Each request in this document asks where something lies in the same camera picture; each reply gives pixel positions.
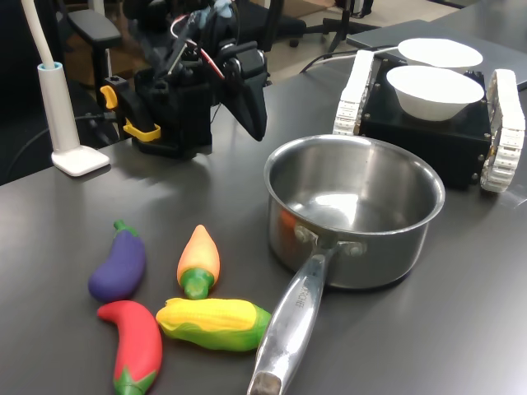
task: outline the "plastic vegetable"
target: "plastic vegetable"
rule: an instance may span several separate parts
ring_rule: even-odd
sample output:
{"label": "plastic vegetable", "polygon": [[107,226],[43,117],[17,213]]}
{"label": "plastic vegetable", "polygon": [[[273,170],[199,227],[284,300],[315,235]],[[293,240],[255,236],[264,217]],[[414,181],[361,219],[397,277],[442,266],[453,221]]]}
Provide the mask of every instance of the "plastic vegetable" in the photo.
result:
{"label": "plastic vegetable", "polygon": [[205,299],[220,276],[220,255],[203,225],[198,225],[178,264],[178,282],[189,299]]}
{"label": "plastic vegetable", "polygon": [[118,395],[144,395],[156,379],[163,355],[156,320],[141,304],[121,300],[97,311],[119,329],[114,387]]}
{"label": "plastic vegetable", "polygon": [[163,332],[210,350],[258,347],[271,315],[245,300],[170,299],[156,316]]}
{"label": "plastic vegetable", "polygon": [[145,246],[137,231],[122,220],[114,227],[117,231],[110,255],[88,282],[91,295],[105,303],[127,299],[138,288],[147,265]]}

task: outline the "toy corn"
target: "toy corn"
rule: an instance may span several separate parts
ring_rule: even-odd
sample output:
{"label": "toy corn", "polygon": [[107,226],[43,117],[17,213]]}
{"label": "toy corn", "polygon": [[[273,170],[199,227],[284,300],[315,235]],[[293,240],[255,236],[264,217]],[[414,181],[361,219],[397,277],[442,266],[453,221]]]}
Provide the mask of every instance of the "toy corn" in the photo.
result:
{"label": "toy corn", "polygon": [[226,351],[257,348],[270,318],[245,300],[180,298],[167,300],[156,316],[168,337]]}
{"label": "toy corn", "polygon": [[220,276],[220,255],[203,225],[198,225],[178,264],[178,282],[189,299],[205,299]]}

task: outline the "toy orange pepper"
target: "toy orange pepper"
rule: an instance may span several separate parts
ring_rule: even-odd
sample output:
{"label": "toy orange pepper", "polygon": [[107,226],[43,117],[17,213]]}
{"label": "toy orange pepper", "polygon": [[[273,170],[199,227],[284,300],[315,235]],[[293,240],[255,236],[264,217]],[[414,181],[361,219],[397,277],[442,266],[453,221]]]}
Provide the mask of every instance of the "toy orange pepper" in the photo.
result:
{"label": "toy orange pepper", "polygon": [[178,282],[189,299],[205,299],[220,276],[220,255],[203,225],[198,225],[178,264]]}

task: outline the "white desk lamp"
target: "white desk lamp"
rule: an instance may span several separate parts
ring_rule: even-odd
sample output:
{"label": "white desk lamp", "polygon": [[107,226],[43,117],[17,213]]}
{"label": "white desk lamp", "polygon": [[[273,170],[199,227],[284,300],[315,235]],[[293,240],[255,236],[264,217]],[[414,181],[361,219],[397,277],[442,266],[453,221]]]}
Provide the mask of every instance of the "white desk lamp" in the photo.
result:
{"label": "white desk lamp", "polygon": [[21,0],[42,64],[38,66],[49,134],[53,144],[51,160],[64,173],[78,177],[110,163],[108,156],[79,142],[77,125],[63,65],[55,62],[42,31],[34,0]]}

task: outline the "black box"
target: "black box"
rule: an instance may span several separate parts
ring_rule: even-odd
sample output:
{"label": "black box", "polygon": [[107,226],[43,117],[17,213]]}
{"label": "black box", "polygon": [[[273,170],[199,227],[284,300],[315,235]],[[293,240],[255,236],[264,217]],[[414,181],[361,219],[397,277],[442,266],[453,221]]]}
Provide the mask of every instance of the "black box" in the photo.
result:
{"label": "black box", "polygon": [[[465,107],[452,119],[429,122],[404,113],[386,73],[398,64],[382,62],[362,111],[360,134],[400,146],[425,160],[445,186],[466,188],[479,180],[491,146],[487,101]],[[483,86],[481,73],[467,73]]]}

